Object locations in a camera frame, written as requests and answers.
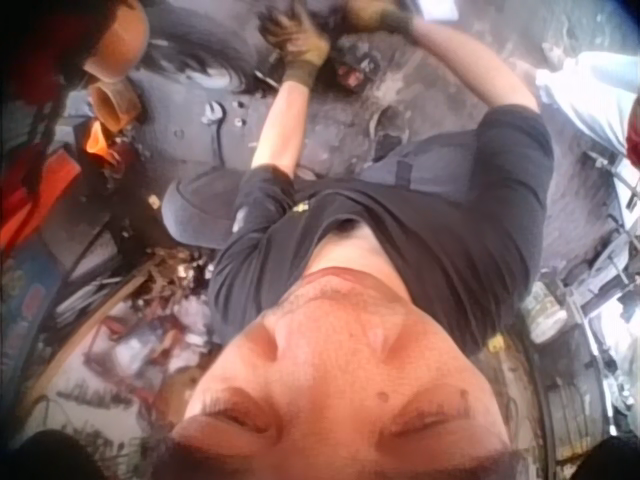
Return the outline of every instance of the workshop floor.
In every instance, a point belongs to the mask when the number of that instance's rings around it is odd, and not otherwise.
[[[322,7],[336,0],[309,1]],[[244,28],[246,38],[264,48],[256,33],[255,13],[280,0],[172,0]],[[481,39],[505,58],[516,57],[543,66],[543,41],[563,46],[570,54],[584,50],[635,52],[637,31],[614,1],[607,0],[457,0],[460,27]],[[313,97],[302,163],[326,175],[340,176],[359,168],[371,155],[367,137],[371,116],[389,104],[404,110],[411,139],[434,133],[473,128],[485,112],[450,73],[433,59],[399,38],[386,34],[361,36],[361,42],[380,57],[382,74],[364,94],[344,96],[317,92]],[[211,131],[201,123],[204,106],[216,99],[227,107],[222,146],[228,166],[247,168],[271,96],[242,97],[244,109],[231,105],[238,97],[172,84],[155,75],[137,72],[149,120],[138,141],[148,152],[145,182],[148,193],[161,197],[168,183],[193,174],[211,162]],[[545,107],[556,152],[556,175],[549,198],[543,264],[565,270],[590,259],[611,230],[606,220],[612,184],[606,174],[579,161],[588,146],[558,110]],[[242,118],[244,127],[233,120]]]

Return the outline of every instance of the wrench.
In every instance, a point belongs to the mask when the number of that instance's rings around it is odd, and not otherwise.
[[[222,158],[222,147],[220,144],[220,125],[225,117],[224,107],[220,102],[209,102],[204,107],[204,116],[201,121],[205,125],[211,127],[213,136],[211,137],[211,147],[214,158],[218,159],[220,166],[224,167],[224,159]]]

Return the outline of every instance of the tire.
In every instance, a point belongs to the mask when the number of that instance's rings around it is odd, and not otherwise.
[[[146,12],[150,34],[141,68],[205,89],[246,92],[255,88],[256,53],[231,27],[168,3]]]

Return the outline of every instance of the glove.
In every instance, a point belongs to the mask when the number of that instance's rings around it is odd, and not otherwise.
[[[260,34],[282,52],[283,81],[311,88],[318,70],[329,56],[329,39],[311,21],[306,9],[294,1],[288,14],[269,10],[260,15]]]
[[[394,0],[347,0],[347,20],[361,32],[385,31],[411,36],[413,17]]]

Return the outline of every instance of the black t-shirt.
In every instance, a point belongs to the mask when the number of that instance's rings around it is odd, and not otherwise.
[[[345,220],[364,222],[416,306],[471,354],[514,318],[538,273],[553,173],[549,133],[523,107],[490,110],[476,130],[464,203],[355,179],[294,192],[274,167],[246,174],[234,233],[210,286],[223,342],[274,306],[301,277],[315,246]]]

